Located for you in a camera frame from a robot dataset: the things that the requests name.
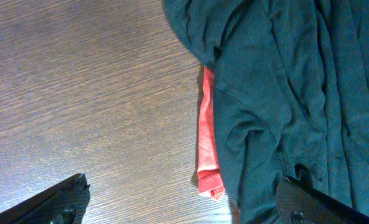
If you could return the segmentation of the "red garment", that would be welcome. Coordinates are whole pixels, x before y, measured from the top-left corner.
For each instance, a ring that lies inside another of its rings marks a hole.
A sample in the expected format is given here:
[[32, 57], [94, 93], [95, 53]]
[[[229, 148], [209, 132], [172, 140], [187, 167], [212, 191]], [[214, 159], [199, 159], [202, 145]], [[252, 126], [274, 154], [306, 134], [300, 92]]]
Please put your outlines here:
[[198, 128], [198, 190], [199, 195], [219, 201], [225, 193], [225, 187], [220, 174], [215, 144], [213, 87], [214, 73], [205, 67]]

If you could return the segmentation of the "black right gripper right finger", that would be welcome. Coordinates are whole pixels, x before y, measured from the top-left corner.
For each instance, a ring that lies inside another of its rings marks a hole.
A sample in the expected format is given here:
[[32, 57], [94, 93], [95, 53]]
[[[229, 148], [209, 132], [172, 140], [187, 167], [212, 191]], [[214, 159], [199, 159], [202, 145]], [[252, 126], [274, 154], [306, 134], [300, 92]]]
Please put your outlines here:
[[369, 224], [368, 216], [290, 176], [280, 180], [275, 198], [283, 223]]

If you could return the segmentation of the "black garment pile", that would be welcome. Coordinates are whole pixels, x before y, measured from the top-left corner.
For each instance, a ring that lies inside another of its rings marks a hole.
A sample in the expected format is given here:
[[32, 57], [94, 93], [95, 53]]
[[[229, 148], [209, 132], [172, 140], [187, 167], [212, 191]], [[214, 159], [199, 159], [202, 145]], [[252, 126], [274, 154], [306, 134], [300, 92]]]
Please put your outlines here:
[[215, 74], [215, 144], [242, 223], [277, 223], [301, 179], [369, 216], [369, 1], [168, 0], [179, 40]]

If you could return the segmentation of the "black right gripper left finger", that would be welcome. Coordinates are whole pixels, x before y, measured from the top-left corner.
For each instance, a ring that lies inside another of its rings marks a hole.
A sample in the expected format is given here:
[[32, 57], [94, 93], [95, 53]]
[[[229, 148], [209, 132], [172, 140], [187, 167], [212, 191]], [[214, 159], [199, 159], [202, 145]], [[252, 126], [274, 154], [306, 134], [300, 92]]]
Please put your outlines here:
[[0, 213], [0, 224], [81, 224], [90, 202], [90, 185], [77, 173]]

